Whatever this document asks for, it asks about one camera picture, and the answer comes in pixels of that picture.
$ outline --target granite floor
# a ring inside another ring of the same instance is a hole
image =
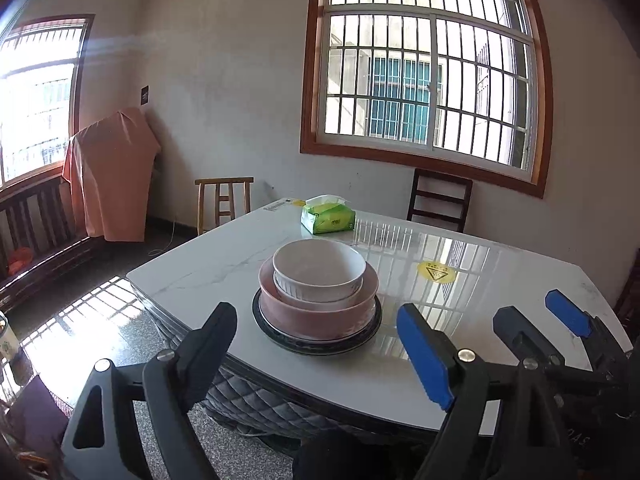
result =
[[[151,251],[167,248],[170,242],[168,234],[155,230],[149,230],[146,238],[144,244],[111,244],[105,255],[46,286],[8,314],[43,382],[71,406],[98,359],[135,364],[147,361],[163,347],[153,322],[124,278],[129,270],[151,259]],[[174,237],[171,247],[184,241]],[[10,396],[16,389],[5,374],[0,396]],[[135,409],[152,475],[166,479],[146,404],[136,402]],[[222,480],[290,479],[290,458],[259,440],[222,428],[197,406],[189,418]]]

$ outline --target white marble tabletop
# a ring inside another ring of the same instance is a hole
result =
[[[458,348],[485,361],[517,364],[494,335],[495,311],[515,305],[558,348],[566,364],[589,370],[579,338],[545,308],[558,288],[582,310],[599,316],[623,350],[632,348],[607,301],[580,267],[482,238],[356,212],[356,229],[323,235],[351,244],[376,269],[382,325],[363,347],[337,356],[303,356],[277,346],[258,328],[252,299],[258,269],[283,244],[312,237],[301,208],[282,199],[191,240],[127,277],[161,310],[199,328],[220,301],[238,311],[228,353],[262,374],[317,399],[394,423],[437,430],[445,413],[431,402],[395,329],[396,311],[413,302],[427,322]],[[458,270],[450,285],[427,280],[417,264],[434,260]],[[487,404],[481,434],[492,434],[498,402]]]

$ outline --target white wall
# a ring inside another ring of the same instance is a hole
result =
[[[129,89],[141,3],[142,0],[31,0],[18,20],[95,14],[80,87],[80,129],[140,102],[129,100]]]
[[[194,224],[194,178],[252,175],[255,205],[330,192],[404,218],[411,168],[299,153],[307,3],[148,1],[133,92],[150,85],[163,148],[155,214]],[[640,245],[640,60],[601,0],[540,5],[555,91],[546,195],[478,182],[467,231],[578,264],[613,302]]]

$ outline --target orange cloth cover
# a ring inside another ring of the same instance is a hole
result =
[[[146,203],[160,145],[138,108],[125,108],[76,133],[63,176],[71,184],[76,232],[110,242],[145,239]]]

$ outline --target yellow warning sticker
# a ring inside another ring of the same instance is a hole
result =
[[[422,262],[418,264],[420,275],[436,283],[451,283],[456,279],[457,270],[438,262]]]

